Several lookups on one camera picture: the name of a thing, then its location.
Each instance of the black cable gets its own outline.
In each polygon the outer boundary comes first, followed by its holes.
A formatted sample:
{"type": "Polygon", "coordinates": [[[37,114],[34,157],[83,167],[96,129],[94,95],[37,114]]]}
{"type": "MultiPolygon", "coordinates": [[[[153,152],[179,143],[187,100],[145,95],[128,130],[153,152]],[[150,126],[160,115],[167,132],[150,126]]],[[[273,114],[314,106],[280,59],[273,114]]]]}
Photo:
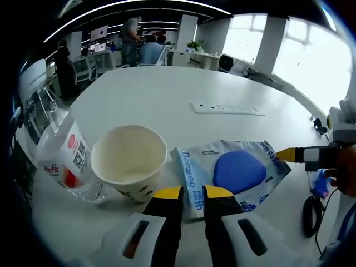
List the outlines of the black cable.
{"type": "MultiPolygon", "coordinates": [[[[320,224],[322,224],[322,221],[323,221],[325,212],[326,212],[327,207],[328,207],[328,205],[329,205],[329,201],[330,201],[330,199],[332,198],[333,194],[334,194],[337,190],[338,190],[338,189],[336,188],[336,189],[330,194],[329,199],[328,199],[328,201],[327,201],[327,204],[325,205],[324,213],[323,213],[322,219],[321,219],[321,221],[320,221],[320,224]]],[[[317,248],[318,248],[318,250],[319,250],[319,253],[320,253],[321,255],[323,255],[322,250],[320,249],[320,246],[319,246],[319,243],[318,243],[318,232],[319,232],[319,228],[318,228],[317,232],[315,233],[315,243],[316,243],[316,245],[317,245],[317,248]]]]}
{"type": "Polygon", "coordinates": [[[320,254],[322,254],[321,249],[318,244],[317,236],[319,228],[322,224],[323,217],[326,211],[326,208],[329,204],[331,196],[336,192],[335,189],[329,196],[326,206],[324,207],[318,196],[310,196],[304,203],[303,214],[302,214],[302,224],[304,235],[308,238],[312,237],[315,234],[315,243],[317,244],[320,254]],[[315,224],[313,224],[313,211],[317,216],[315,224]]]}

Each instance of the ceiling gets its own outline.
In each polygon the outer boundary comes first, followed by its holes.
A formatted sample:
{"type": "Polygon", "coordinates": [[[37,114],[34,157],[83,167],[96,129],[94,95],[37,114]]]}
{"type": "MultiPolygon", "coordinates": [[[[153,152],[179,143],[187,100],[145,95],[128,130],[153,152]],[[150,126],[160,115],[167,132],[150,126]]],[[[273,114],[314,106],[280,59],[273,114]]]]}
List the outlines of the ceiling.
{"type": "MultiPolygon", "coordinates": [[[[61,18],[53,23],[44,26],[42,34],[43,40],[48,38],[54,31],[58,30],[64,24],[85,14],[95,8],[107,4],[115,3],[120,0],[74,0],[68,4],[67,12],[62,14],[61,18]]],[[[323,27],[328,27],[328,23],[322,14],[320,8],[313,0],[253,0],[253,1],[234,1],[234,0],[199,0],[200,3],[208,4],[216,8],[223,9],[232,15],[244,13],[267,13],[277,17],[298,17],[312,21],[323,27]]],[[[64,0],[62,7],[68,3],[64,0]]],[[[61,15],[62,8],[57,11],[57,17],[61,15]]],[[[82,31],[82,40],[89,39],[88,33],[93,29],[109,25],[115,26],[125,23],[129,18],[142,16],[143,21],[170,21],[179,22],[182,14],[190,14],[199,18],[198,24],[208,21],[229,18],[232,15],[217,11],[212,8],[200,6],[197,4],[168,1],[168,0],[138,0],[134,2],[125,2],[109,6],[98,11],[87,14],[68,26],[60,30],[46,43],[41,43],[42,57],[47,57],[57,48],[58,41],[73,31],[82,31]]],[[[149,27],[172,27],[173,24],[153,23],[149,27]]],[[[120,27],[109,29],[108,32],[119,31],[120,27]]]]}

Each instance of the chair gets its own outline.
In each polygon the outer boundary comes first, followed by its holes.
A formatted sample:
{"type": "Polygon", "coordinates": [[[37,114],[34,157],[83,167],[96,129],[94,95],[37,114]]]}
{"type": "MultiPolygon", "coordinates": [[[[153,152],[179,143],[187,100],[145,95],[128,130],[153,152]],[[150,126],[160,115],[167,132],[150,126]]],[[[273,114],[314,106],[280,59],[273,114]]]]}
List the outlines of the chair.
{"type": "Polygon", "coordinates": [[[75,71],[75,83],[83,81],[93,81],[98,77],[97,67],[94,60],[88,57],[79,57],[73,61],[73,68],[75,71]]]}
{"type": "Polygon", "coordinates": [[[236,60],[235,64],[229,70],[229,74],[237,75],[243,77],[246,70],[250,67],[250,64],[247,62],[236,60]]]}
{"type": "Polygon", "coordinates": [[[167,65],[167,52],[168,52],[169,46],[163,46],[162,52],[158,56],[158,59],[156,63],[154,64],[144,64],[140,63],[138,66],[166,66],[167,65]]]}
{"type": "MultiPolygon", "coordinates": [[[[111,50],[94,53],[92,57],[95,60],[99,75],[102,75],[105,72],[114,70],[116,68],[115,60],[111,50]]],[[[120,66],[119,68],[127,68],[127,67],[129,67],[128,64],[120,66]]]]}
{"type": "Polygon", "coordinates": [[[219,71],[220,72],[229,72],[234,64],[234,59],[227,55],[222,55],[219,58],[219,71]]]}

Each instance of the paper cup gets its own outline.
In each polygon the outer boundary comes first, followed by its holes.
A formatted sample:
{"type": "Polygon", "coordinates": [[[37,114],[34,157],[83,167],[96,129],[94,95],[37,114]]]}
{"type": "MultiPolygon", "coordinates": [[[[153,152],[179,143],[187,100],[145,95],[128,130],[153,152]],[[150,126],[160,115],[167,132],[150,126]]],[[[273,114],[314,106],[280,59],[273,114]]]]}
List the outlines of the paper cup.
{"type": "Polygon", "coordinates": [[[94,145],[91,165],[103,182],[137,202],[151,199],[167,159],[161,136],[141,126],[117,127],[94,145]]]}

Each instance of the plastic water bottle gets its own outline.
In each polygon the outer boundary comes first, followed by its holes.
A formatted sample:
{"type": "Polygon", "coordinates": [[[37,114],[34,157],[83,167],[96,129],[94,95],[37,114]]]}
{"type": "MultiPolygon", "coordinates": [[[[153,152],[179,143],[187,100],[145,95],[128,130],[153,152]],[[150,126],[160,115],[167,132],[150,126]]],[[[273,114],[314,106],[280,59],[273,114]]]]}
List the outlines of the plastic water bottle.
{"type": "Polygon", "coordinates": [[[21,75],[19,94],[28,150],[38,169],[84,201],[102,201],[105,185],[92,170],[90,150],[69,107],[46,85],[44,60],[21,75]]]}

